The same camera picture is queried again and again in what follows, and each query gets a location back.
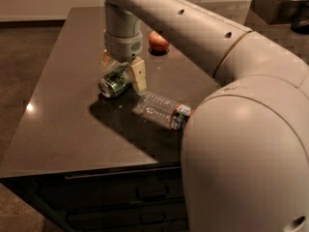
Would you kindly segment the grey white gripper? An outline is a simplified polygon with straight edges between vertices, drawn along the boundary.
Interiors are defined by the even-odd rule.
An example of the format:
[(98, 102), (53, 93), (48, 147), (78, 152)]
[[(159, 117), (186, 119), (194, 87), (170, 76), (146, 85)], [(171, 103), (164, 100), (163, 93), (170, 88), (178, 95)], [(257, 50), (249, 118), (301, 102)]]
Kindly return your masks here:
[[(143, 35), (139, 32), (134, 37), (115, 37), (104, 31), (105, 50), (102, 55), (101, 67), (111, 72), (119, 66), (119, 62), (131, 62), (140, 55), (143, 49)], [(146, 66), (141, 57), (134, 59), (126, 69), (128, 80), (137, 94), (144, 94), (147, 89)]]

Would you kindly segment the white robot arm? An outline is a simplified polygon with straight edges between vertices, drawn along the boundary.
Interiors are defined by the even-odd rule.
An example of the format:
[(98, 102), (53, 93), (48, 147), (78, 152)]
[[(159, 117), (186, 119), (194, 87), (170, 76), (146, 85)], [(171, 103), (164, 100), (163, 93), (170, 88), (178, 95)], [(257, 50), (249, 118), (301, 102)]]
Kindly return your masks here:
[(221, 84), (183, 134), (190, 232), (308, 232), (309, 78), (300, 58), (185, 0), (105, 0)]

